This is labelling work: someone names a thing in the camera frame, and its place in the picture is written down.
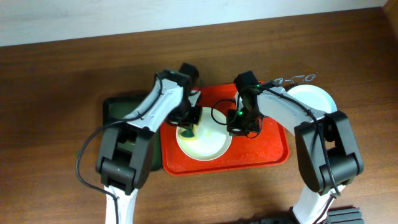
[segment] wooden table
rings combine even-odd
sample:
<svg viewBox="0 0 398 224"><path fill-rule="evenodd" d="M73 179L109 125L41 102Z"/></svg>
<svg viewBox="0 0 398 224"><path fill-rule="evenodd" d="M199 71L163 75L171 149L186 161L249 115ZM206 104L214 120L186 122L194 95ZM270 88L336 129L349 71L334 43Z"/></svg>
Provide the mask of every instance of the wooden table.
<svg viewBox="0 0 398 224"><path fill-rule="evenodd" d="M149 90L154 72L198 67L207 85L316 74L350 118L363 175L333 207L366 223L398 219L398 48L381 8L0 48L0 223L103 223L105 196L79 183L75 154L101 124L101 103ZM173 177L153 172L134 223L225 223L286 211L300 196L294 138L279 166ZM95 173L100 138L82 160Z"/></svg>

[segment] white bowl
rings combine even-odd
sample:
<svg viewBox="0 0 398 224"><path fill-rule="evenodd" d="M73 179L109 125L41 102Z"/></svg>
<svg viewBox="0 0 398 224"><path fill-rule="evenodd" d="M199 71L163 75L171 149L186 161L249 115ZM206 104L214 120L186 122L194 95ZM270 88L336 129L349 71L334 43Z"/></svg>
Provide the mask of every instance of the white bowl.
<svg viewBox="0 0 398 224"><path fill-rule="evenodd" d="M175 132L178 146L192 159L199 161L210 161L222 156L231 145L232 136L226 130L226 126L217 124L210 115L211 108L204 107L200 122L195 130L195 140L184 140L178 132ZM221 123L226 122L226 117L218 110L213 110L213 116Z"/></svg>
<svg viewBox="0 0 398 224"><path fill-rule="evenodd" d="M336 103L325 90L313 85L298 85L287 92L314 109L332 113L337 111Z"/></svg>

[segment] dark green tray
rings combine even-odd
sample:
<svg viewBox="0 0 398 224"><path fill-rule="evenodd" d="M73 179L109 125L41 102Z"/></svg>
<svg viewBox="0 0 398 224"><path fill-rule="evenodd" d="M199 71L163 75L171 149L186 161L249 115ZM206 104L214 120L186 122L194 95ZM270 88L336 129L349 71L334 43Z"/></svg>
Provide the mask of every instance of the dark green tray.
<svg viewBox="0 0 398 224"><path fill-rule="evenodd" d="M137 96L122 96L122 97L112 97L108 98L103 103L103 124L109 121L109 118L123 119L125 115L131 113L135 108L137 108L140 103L145 99L145 95ZM153 137L154 141L154 158L152 160L151 171L156 171L162 168L162 151L160 145L160 132L159 130L155 133ZM130 150L134 150L134 145L126 145L124 147L129 147Z"/></svg>

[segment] red placemat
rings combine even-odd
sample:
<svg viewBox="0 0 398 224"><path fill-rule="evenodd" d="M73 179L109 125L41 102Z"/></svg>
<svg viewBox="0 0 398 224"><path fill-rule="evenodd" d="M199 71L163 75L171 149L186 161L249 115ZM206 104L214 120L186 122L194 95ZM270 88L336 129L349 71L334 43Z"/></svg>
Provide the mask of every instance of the red placemat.
<svg viewBox="0 0 398 224"><path fill-rule="evenodd" d="M202 89L201 100L198 103L203 107L212 107L220 99L233 99L235 93L234 84L210 86ZM217 109L223 114L230 108L235 108L232 102L226 101L217 105ZM271 118L264 118L264 126L257 138L233 137L228 150L212 161L197 161L185 155L177 144L175 130L176 127L166 123L160 127L163 167L171 175L278 165L285 162L289 156L285 129Z"/></svg>

